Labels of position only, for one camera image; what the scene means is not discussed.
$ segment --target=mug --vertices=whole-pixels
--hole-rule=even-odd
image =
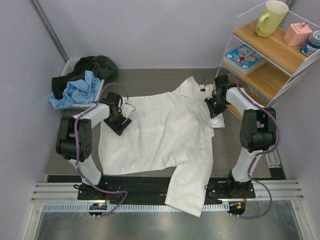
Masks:
[[[288,11],[289,7],[281,1],[267,1],[256,24],[256,34],[263,38],[269,37],[277,30]]]

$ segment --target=shelving unit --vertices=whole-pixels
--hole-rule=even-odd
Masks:
[[[220,67],[234,73],[246,93],[254,100],[271,107],[280,101],[284,93],[320,58],[320,50],[307,57],[300,52],[300,46],[288,46],[283,38],[288,27],[290,24],[301,22],[306,22],[313,31],[320,31],[320,27],[289,11],[271,36],[260,37],[256,34],[256,25],[264,7],[265,2],[238,16],[224,55],[244,43],[268,62],[246,76],[241,76],[223,59]],[[242,119],[241,114],[232,105],[228,108]]]

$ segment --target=book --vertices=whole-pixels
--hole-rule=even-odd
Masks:
[[[231,70],[234,70],[241,76],[246,76],[265,64],[267,60],[248,45],[243,44],[225,54],[223,56],[223,62],[226,63]]]

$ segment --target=white wire shelf frame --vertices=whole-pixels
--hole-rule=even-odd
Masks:
[[[287,72],[282,66],[280,66],[277,62],[275,62],[274,60],[270,59],[268,56],[266,56],[265,54],[261,53],[259,50],[255,49],[253,46],[251,46],[250,44],[248,44],[247,42],[243,41],[242,39],[240,39],[239,37],[234,35],[234,31],[237,29],[242,28],[243,26],[252,23],[253,21],[257,20],[261,14],[262,11],[265,7],[265,4],[268,1],[265,1],[263,3],[261,3],[260,5],[244,12],[243,14],[239,15],[237,17],[237,20],[234,24],[233,27],[233,31],[232,34],[230,35],[229,41],[227,43],[227,46],[225,48],[224,54],[228,53],[229,51],[236,49],[236,47],[239,47],[240,44],[231,44],[232,38],[236,38],[238,41],[240,41],[241,43],[247,44],[248,46],[250,46],[254,51],[256,51],[257,53],[259,53],[260,55],[262,55],[264,58],[266,58],[270,63],[272,63],[273,65],[275,65],[276,67],[278,67],[281,71],[283,71],[284,73],[286,73],[289,78],[286,81],[286,83],[282,86],[282,88],[278,91],[278,93],[273,97],[272,100],[267,100],[265,96],[263,96],[261,93],[259,93],[257,90],[253,89],[252,87],[248,87],[248,84],[245,84],[245,86],[247,86],[255,95],[257,95],[260,99],[262,99],[263,101],[265,101],[267,103],[268,107],[274,106],[276,103],[279,102],[279,100],[284,96],[284,93],[287,93],[289,89],[291,89],[298,81],[299,79],[304,75],[304,73],[306,73],[306,71],[308,71],[311,66],[313,65],[313,63],[318,60],[320,58],[320,49],[317,50],[314,54],[312,54],[311,56],[308,56],[302,63],[301,65],[295,70],[294,73],[290,74],[289,72]],[[308,26],[311,28],[312,31],[320,31],[320,26],[298,16],[297,14],[293,13],[292,11],[288,11],[288,13],[286,14],[286,16],[284,17],[284,19],[282,20],[281,24],[280,24],[280,28],[283,28],[284,30],[287,30],[288,27],[290,26],[290,24],[295,24],[295,23],[307,23]],[[223,65],[223,61],[221,60],[220,63],[220,67],[224,67]],[[238,77],[238,80],[240,80],[240,82],[242,84],[245,83],[245,81],[243,79],[241,79],[240,77]]]

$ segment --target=laundry basket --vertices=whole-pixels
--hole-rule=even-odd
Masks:
[[[80,60],[80,58],[72,58],[72,59],[69,59],[69,60],[66,62],[65,66],[64,66],[64,68],[63,68],[63,70],[62,70],[62,72],[61,72],[61,74],[60,74],[60,76],[65,76],[65,75],[71,73],[71,72],[74,70],[76,63],[77,63],[79,60]],[[105,80],[104,80],[104,79],[101,79],[101,84],[100,84],[98,93],[96,94],[96,97],[95,97],[95,100],[94,100],[95,102],[96,102],[96,101],[98,100],[98,98],[99,98],[99,95],[100,95],[100,93],[101,93],[101,90],[102,90],[102,87],[103,87],[103,85],[104,85],[104,82],[105,82]],[[91,104],[78,104],[78,103],[75,103],[75,104],[72,104],[72,105],[69,107],[69,109],[81,109],[81,110],[85,110],[85,109],[88,109],[88,108],[92,107],[93,105],[94,105],[94,103],[91,103]]]

